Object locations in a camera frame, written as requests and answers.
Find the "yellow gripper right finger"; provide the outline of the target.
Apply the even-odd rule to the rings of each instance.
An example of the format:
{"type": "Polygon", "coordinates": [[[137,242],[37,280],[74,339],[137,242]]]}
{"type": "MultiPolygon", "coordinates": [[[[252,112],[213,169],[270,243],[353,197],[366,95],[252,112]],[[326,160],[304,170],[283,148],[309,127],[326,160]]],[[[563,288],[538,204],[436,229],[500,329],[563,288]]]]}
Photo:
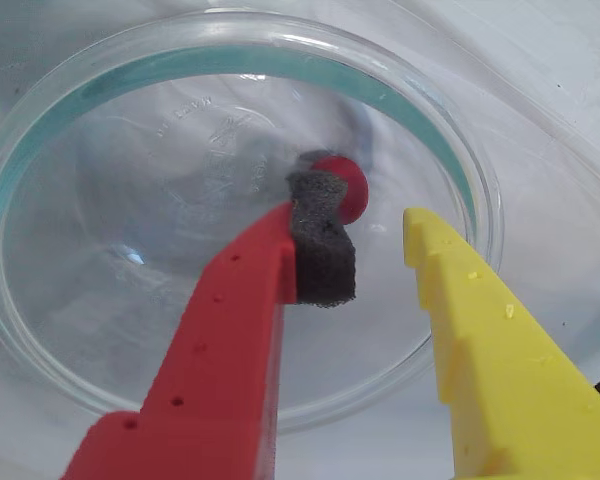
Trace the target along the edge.
{"type": "Polygon", "coordinates": [[[458,479],[600,479],[600,394],[436,213],[403,214],[458,479]]]}

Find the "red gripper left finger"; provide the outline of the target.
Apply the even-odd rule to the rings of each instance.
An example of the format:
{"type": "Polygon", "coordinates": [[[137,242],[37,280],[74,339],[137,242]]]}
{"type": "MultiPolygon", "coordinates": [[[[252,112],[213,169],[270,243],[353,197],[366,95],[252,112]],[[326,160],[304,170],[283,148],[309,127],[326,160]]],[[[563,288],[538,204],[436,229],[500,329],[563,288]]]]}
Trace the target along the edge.
{"type": "Polygon", "coordinates": [[[138,412],[94,424],[69,479],[270,479],[284,309],[355,295],[356,172],[289,176],[284,203],[206,266],[138,412]]]}

